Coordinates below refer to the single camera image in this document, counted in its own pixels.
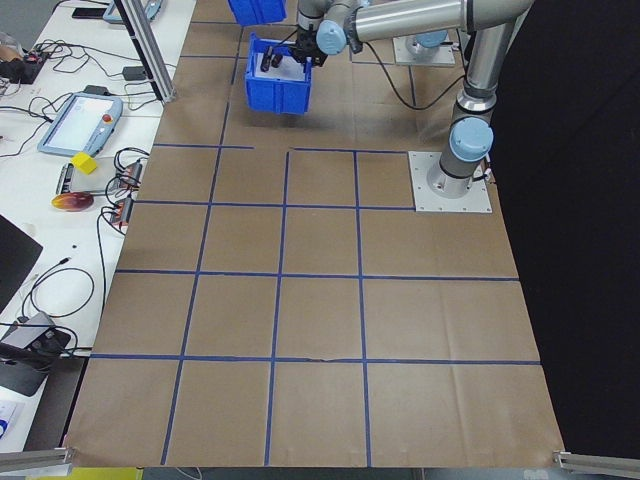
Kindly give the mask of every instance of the brown paper mat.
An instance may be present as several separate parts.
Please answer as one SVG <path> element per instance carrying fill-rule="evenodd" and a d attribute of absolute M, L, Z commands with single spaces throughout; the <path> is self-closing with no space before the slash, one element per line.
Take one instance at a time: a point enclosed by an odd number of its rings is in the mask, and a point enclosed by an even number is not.
<path fill-rule="evenodd" d="M 224 3 L 199 2 L 185 42 L 77 463 L 549 465 L 562 440 L 495 186 L 491 215 L 413 211 L 406 151 L 441 148 L 456 89 L 415 113 L 342 54 L 314 70 L 308 114 L 254 112 L 249 32 L 291 27 L 225 24 Z M 389 68 L 420 103 L 460 74 Z"/>

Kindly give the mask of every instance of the metal mounting plate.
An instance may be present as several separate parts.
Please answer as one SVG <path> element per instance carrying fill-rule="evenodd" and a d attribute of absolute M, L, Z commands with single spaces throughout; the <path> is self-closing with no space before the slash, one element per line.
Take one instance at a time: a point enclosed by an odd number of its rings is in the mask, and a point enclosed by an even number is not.
<path fill-rule="evenodd" d="M 409 152 L 411 183 L 416 212 L 492 213 L 484 180 L 473 182 L 462 198 L 449 199 L 436 194 L 427 183 L 427 172 L 440 160 L 441 152 Z M 482 175 L 478 167 L 474 176 Z"/>
<path fill-rule="evenodd" d="M 396 55 L 396 65 L 422 65 L 425 67 L 454 67 L 456 59 L 449 45 L 424 49 L 415 54 L 407 49 L 407 37 L 393 39 L 393 50 Z"/>

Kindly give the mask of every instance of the red object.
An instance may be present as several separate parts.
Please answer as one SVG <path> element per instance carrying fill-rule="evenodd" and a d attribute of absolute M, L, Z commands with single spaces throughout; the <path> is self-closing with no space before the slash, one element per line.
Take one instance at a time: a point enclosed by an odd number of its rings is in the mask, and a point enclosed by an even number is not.
<path fill-rule="evenodd" d="M 61 193 L 51 200 L 51 205 L 67 212 L 80 212 L 93 205 L 93 195 L 87 192 Z"/>

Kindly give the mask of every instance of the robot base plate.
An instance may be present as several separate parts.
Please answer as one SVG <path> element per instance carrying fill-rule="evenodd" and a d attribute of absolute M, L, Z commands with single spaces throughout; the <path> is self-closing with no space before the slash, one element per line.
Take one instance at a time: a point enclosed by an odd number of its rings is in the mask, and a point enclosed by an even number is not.
<path fill-rule="evenodd" d="M 436 194 L 427 183 L 427 172 L 440 160 L 440 152 L 408 152 L 416 212 L 492 213 L 489 193 L 484 180 L 471 183 L 462 198 L 449 199 Z M 482 175 L 479 166 L 474 176 Z"/>

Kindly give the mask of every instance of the yellow sponge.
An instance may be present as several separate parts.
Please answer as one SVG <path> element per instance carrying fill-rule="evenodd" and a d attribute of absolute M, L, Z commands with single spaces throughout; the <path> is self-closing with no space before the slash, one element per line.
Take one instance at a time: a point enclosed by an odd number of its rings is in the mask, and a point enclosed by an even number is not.
<path fill-rule="evenodd" d="M 87 175 L 98 168 L 98 164 L 93 159 L 93 157 L 84 152 L 76 153 L 71 159 L 71 163 L 73 163 L 74 167 L 76 167 L 82 173 L 86 173 Z"/>

